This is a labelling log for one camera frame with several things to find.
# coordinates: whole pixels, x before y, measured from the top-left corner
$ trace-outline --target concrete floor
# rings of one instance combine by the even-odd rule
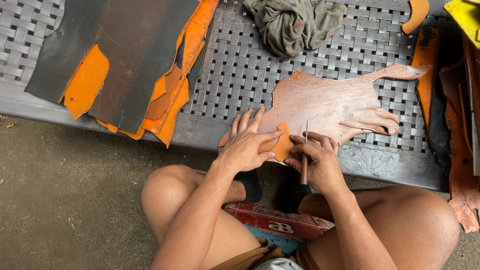
[[[0,119],[0,269],[147,269],[157,247],[140,204],[145,179],[169,164],[207,170],[215,158],[196,149]],[[273,203],[284,170],[278,164],[260,169],[261,203]],[[355,189],[387,185],[346,181]],[[480,269],[479,250],[479,233],[462,232],[444,269]]]

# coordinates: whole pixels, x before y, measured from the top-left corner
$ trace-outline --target shorts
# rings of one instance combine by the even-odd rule
[[[268,260],[286,257],[282,255],[279,246],[275,245],[270,249],[268,240],[259,237],[257,240],[261,247],[224,261],[210,270],[253,270]],[[304,270],[320,270],[306,246],[297,248],[296,255],[287,258],[296,262]]]

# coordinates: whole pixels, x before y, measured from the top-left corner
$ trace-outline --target forearm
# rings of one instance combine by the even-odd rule
[[[335,219],[345,269],[397,269],[351,191],[325,198]]]
[[[210,248],[218,213],[234,175],[234,171],[222,168],[220,161],[212,163],[173,220],[150,269],[200,267]]]

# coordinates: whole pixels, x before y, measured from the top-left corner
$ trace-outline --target hand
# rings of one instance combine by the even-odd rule
[[[231,168],[235,173],[247,172],[260,167],[265,161],[276,156],[274,151],[258,153],[258,147],[264,143],[280,137],[283,130],[267,133],[257,133],[265,107],[262,105],[255,115],[252,123],[248,125],[253,110],[246,111],[240,118],[235,117],[232,124],[230,139],[218,156],[217,160],[224,162],[226,168]]]
[[[297,143],[291,150],[291,154],[304,153],[310,156],[312,162],[308,165],[308,184],[315,190],[327,196],[334,192],[348,190],[343,179],[340,164],[336,158],[338,144],[330,137],[308,132],[309,141],[305,138],[292,135],[290,139]],[[300,172],[300,160],[295,158],[285,159],[285,163]]]

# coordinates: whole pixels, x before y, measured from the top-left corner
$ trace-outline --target leg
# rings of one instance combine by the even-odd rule
[[[203,171],[183,165],[170,165],[156,170],[148,177],[142,191],[142,207],[158,245],[204,176]],[[244,199],[243,184],[233,181],[224,202]],[[241,222],[221,210],[210,250],[200,269],[210,269],[258,247],[260,244],[253,234]]]
[[[411,186],[390,186],[354,192],[370,226],[392,256],[398,269],[441,269],[453,252],[460,232],[458,220],[445,200]],[[307,195],[302,214],[333,221],[325,197]],[[322,270],[343,269],[335,228],[308,245]]]

